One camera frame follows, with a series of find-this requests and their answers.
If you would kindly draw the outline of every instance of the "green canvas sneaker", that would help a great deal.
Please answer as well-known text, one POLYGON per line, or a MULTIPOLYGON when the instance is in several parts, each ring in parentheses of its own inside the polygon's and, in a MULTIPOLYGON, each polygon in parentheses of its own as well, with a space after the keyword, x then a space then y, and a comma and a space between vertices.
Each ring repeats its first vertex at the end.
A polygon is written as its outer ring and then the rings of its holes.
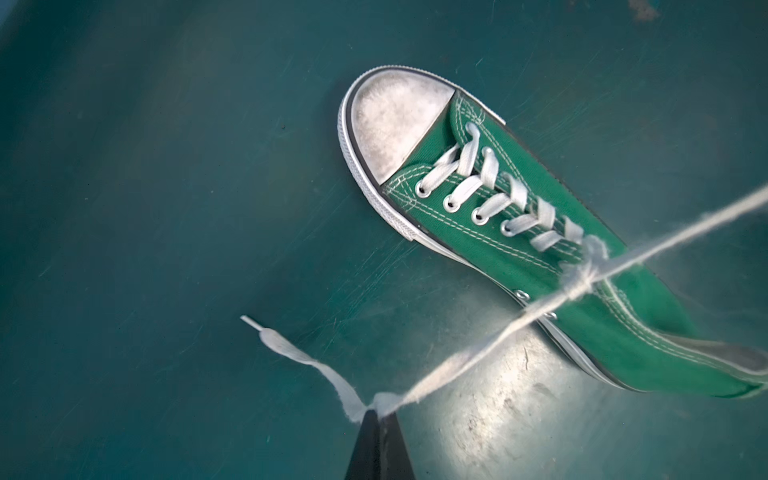
MULTIPOLYGON (((339 109, 339 142, 368 201, 408 240, 464 263, 520 304, 558 288, 586 235, 625 245, 527 151, 505 122, 443 78, 366 72, 339 109)), ((697 337, 683 307, 636 266, 538 322, 585 372, 636 391, 741 397, 768 354, 697 337)))

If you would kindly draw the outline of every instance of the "white rubber toe cap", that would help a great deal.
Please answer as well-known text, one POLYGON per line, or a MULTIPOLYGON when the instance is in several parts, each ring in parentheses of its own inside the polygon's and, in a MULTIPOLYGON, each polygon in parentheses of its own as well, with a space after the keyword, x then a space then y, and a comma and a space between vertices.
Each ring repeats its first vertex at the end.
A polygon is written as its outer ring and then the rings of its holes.
POLYGON ((398 68, 362 79, 352 98, 350 134, 379 185, 405 163, 454 92, 432 76, 398 68))

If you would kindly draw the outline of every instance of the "scratched surface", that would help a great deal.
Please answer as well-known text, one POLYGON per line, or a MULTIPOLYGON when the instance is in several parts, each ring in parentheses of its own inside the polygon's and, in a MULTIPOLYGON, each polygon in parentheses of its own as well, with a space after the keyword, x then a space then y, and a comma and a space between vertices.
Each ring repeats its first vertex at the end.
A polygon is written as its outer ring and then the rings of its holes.
MULTIPOLYGON (((61 3, 0 31, 2 478, 342 478, 334 392, 240 314, 366 400, 503 324, 349 175, 367 68, 474 92, 628 243, 768 179, 763 2, 61 3)), ((765 219, 652 267, 768 349, 765 219)), ((422 479, 766 478, 766 408, 617 391, 530 329, 400 422, 422 479)))

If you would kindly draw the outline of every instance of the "shoe sole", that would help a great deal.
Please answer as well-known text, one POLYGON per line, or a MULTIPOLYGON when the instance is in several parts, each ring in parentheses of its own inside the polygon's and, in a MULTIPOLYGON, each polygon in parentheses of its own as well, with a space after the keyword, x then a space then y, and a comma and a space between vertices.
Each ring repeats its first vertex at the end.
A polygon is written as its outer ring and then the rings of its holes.
MULTIPOLYGON (((357 80, 352 83, 352 86, 349 87, 349 90, 344 95, 344 99, 342 100, 341 106, 339 107, 339 118, 337 126, 337 130, 339 132, 339 145, 341 146, 341 150, 344 154, 346 164, 349 167, 349 170, 352 172, 352 176, 355 178, 355 182, 357 182, 360 190, 362 190, 362 193, 366 196, 368 203, 370 203, 373 209, 376 210, 376 213, 378 213, 386 221, 386 223, 397 230, 397 232, 403 235, 407 240, 415 240, 434 252, 440 253, 441 255, 450 258, 451 260, 463 263, 473 270, 477 270, 492 280, 494 283, 496 283, 496 285, 499 285, 505 292, 507 292, 513 299, 515 299, 517 303, 519 303, 521 306, 525 306, 526 302, 519 299, 510 289, 501 285, 485 272, 472 265, 470 262, 450 250, 448 247, 442 245, 437 240, 430 237, 428 234, 414 225, 410 220, 404 217, 390 202, 387 201, 386 198, 384 198, 383 195, 381 195, 379 188, 371 180, 369 172, 364 168, 358 159, 352 138, 349 136, 349 129, 347 127, 346 116, 349 107, 349 101, 361 83, 365 81, 370 75, 376 73, 377 71, 386 70, 389 68, 398 68, 401 70, 418 72, 427 77, 450 85, 452 88, 455 88, 456 90, 462 92, 464 95, 470 97, 473 101, 477 102, 481 107, 483 107, 489 114, 493 115, 493 117, 496 118, 499 122, 501 122, 503 125, 506 125, 506 122, 501 117, 499 117, 493 110, 486 107, 474 95, 470 94, 458 85, 445 80, 442 77, 439 77, 438 75, 429 73, 428 71, 419 70, 418 68, 403 67, 400 65, 384 65, 382 67, 373 68, 360 75, 357 80)), ((606 372, 604 372, 599 366, 595 364, 592 358, 583 349, 581 349, 581 347, 579 347, 569 336, 563 333, 563 331, 560 330, 551 320, 545 317, 540 317, 538 319, 538 324, 554 342, 554 344, 557 345, 559 349, 569 359, 571 359, 573 363, 584 370, 589 376, 592 376, 602 382, 607 383, 608 385, 617 387, 619 389, 629 389, 629 387, 621 385, 619 382, 617 382, 617 380, 610 378, 606 372)))

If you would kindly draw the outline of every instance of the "shoe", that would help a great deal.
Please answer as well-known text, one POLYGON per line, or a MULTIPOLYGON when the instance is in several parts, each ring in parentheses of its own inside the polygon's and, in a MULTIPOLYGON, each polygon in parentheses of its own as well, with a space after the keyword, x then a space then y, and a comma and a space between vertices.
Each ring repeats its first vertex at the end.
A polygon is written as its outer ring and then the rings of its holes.
MULTIPOLYGON (((504 120, 437 75, 366 72, 339 109, 344 158, 376 212, 408 240, 483 273, 520 304, 558 288, 595 235, 626 246, 539 163, 504 120)), ((697 337, 647 268, 538 320, 586 373, 635 391, 741 397, 768 381, 768 354, 697 337)))

